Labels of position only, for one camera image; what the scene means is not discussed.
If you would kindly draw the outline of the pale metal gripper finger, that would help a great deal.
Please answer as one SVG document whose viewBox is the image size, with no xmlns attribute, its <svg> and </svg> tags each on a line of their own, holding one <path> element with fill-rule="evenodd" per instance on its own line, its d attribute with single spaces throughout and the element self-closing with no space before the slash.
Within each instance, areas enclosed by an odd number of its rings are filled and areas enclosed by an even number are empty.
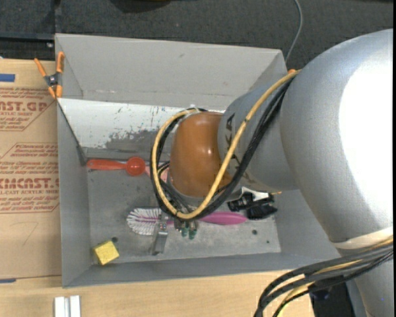
<svg viewBox="0 0 396 317">
<path fill-rule="evenodd" d="M 162 222 L 157 223 L 154 228 L 153 237 L 154 237 L 154 242 L 152 245 L 152 255 L 156 256 L 164 252 L 168 237 L 167 223 L 162 223 Z"/>
</svg>

